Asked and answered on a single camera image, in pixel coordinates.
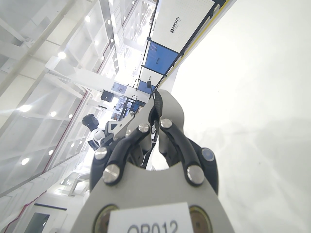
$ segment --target recessed light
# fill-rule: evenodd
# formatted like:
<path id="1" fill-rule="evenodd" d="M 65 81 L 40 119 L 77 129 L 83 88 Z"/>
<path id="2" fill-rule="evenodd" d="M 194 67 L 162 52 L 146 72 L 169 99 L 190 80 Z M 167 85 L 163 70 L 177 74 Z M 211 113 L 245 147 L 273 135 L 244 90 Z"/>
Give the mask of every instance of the recessed light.
<path id="1" fill-rule="evenodd" d="M 18 110 L 22 112 L 27 112 L 31 109 L 31 105 L 22 105 Z"/>
<path id="2" fill-rule="evenodd" d="M 21 165 L 25 165 L 29 162 L 29 158 L 25 158 L 23 160 L 21 160 Z"/>
<path id="3" fill-rule="evenodd" d="M 61 51 L 61 52 L 58 53 L 58 57 L 59 57 L 60 59 L 64 59 L 64 58 L 66 58 L 66 53 L 64 53 L 63 51 Z"/>
<path id="4" fill-rule="evenodd" d="M 89 23 L 89 22 L 91 21 L 90 16 L 86 16 L 86 17 L 85 17 L 85 21 L 86 21 L 87 23 Z"/>

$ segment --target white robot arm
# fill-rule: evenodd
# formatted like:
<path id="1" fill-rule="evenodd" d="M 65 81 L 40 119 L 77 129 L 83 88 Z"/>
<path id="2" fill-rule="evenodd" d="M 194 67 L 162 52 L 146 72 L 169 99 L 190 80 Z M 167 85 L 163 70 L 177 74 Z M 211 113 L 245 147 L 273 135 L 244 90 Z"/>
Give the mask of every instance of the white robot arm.
<path id="1" fill-rule="evenodd" d="M 154 99 L 137 115 L 124 118 L 116 131 L 100 142 L 91 167 L 91 194 L 72 233 L 119 233 L 109 230 L 112 211 L 181 202 L 188 204 L 194 233 L 234 232 L 217 197 L 214 153 L 183 134 L 183 111 L 172 95 L 165 90 L 154 93 Z M 167 170 L 142 169 L 144 157 L 153 148 L 153 125 L 159 134 L 159 151 L 169 165 Z M 171 221 L 173 226 L 175 223 L 171 231 L 166 226 L 144 224 L 132 225 L 128 233 L 185 232 Z"/>

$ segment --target metal bolt head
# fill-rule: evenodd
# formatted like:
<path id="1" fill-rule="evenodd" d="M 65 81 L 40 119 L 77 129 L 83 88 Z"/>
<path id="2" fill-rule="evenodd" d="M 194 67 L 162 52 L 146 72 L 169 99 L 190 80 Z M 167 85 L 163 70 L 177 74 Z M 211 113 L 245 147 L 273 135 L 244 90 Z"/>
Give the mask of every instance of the metal bolt head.
<path id="1" fill-rule="evenodd" d="M 165 118 L 165 119 L 162 119 L 161 122 L 160 122 L 161 126 L 165 129 L 169 129 L 171 128 L 171 126 L 173 125 L 172 121 Z"/>
<path id="2" fill-rule="evenodd" d="M 120 168 L 116 164 L 109 164 L 103 172 L 104 183 L 115 182 L 120 175 Z"/>
<path id="3" fill-rule="evenodd" d="M 131 132 L 132 132 L 131 130 L 128 130 L 128 131 L 126 132 L 125 136 L 128 137 L 128 136 L 131 134 Z"/>
<path id="4" fill-rule="evenodd" d="M 187 176 L 192 183 L 197 185 L 202 184 L 205 178 L 202 168 L 198 165 L 190 165 L 187 168 Z"/>
<path id="5" fill-rule="evenodd" d="M 202 156 L 204 157 L 204 159 L 208 162 L 212 162 L 215 159 L 215 155 L 214 155 L 213 151 L 211 151 L 208 148 L 203 148 L 201 153 L 202 153 Z"/>
<path id="6" fill-rule="evenodd" d="M 149 125 L 147 124 L 140 124 L 138 126 L 138 130 L 142 133 L 146 133 L 147 131 L 149 131 Z"/>
<path id="7" fill-rule="evenodd" d="M 94 157 L 96 160 L 102 160 L 107 154 L 107 149 L 105 147 L 99 148 L 95 151 Z"/>

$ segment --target yellow stripe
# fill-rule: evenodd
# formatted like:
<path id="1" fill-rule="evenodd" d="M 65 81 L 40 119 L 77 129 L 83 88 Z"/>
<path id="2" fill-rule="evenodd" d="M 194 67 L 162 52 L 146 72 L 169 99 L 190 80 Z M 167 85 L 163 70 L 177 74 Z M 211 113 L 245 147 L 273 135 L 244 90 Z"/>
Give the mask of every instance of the yellow stripe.
<path id="1" fill-rule="evenodd" d="M 226 0 L 226 2 L 224 3 L 224 5 L 217 11 L 217 13 L 212 17 L 212 19 L 210 20 L 210 22 L 206 25 L 206 27 L 203 29 L 203 31 L 201 31 L 201 33 L 195 38 L 195 40 L 189 45 L 189 47 L 187 48 L 187 50 L 184 53 L 184 56 L 189 52 L 189 50 L 193 47 L 193 45 L 195 45 L 195 43 L 198 41 L 198 39 L 202 36 L 202 34 L 204 34 L 204 32 L 206 31 L 206 29 L 213 23 L 214 19 L 219 15 L 219 13 L 221 12 L 221 10 L 226 6 L 226 4 L 229 2 L 230 0 Z M 174 67 L 172 68 L 172 70 L 170 71 L 170 73 L 167 74 L 167 77 L 162 81 L 162 83 L 159 85 L 159 87 L 165 82 L 165 80 L 170 76 L 170 74 L 175 70 L 175 68 L 179 65 L 179 63 L 182 60 L 179 59 L 179 61 L 177 63 L 175 63 Z"/>

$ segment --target white floor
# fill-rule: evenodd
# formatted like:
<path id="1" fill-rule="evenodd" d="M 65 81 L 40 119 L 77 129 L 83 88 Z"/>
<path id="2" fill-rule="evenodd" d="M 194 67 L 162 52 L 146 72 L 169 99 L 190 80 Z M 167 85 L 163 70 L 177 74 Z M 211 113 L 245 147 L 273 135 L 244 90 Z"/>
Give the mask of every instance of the white floor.
<path id="1" fill-rule="evenodd" d="M 185 134 L 211 148 L 236 232 L 311 232 L 311 0 L 238 0 L 182 64 Z"/>

